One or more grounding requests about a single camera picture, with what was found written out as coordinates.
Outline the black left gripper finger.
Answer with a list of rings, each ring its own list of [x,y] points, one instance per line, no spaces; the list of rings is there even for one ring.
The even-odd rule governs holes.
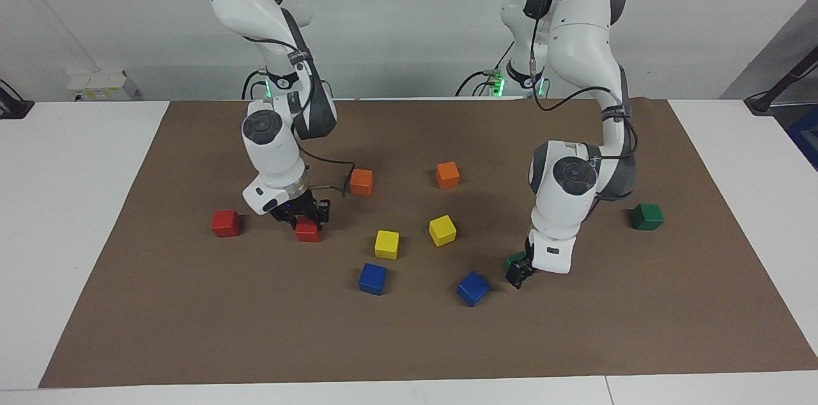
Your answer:
[[[534,274],[535,269],[529,261],[514,261],[506,263],[506,280],[515,289],[520,289],[523,283]]]

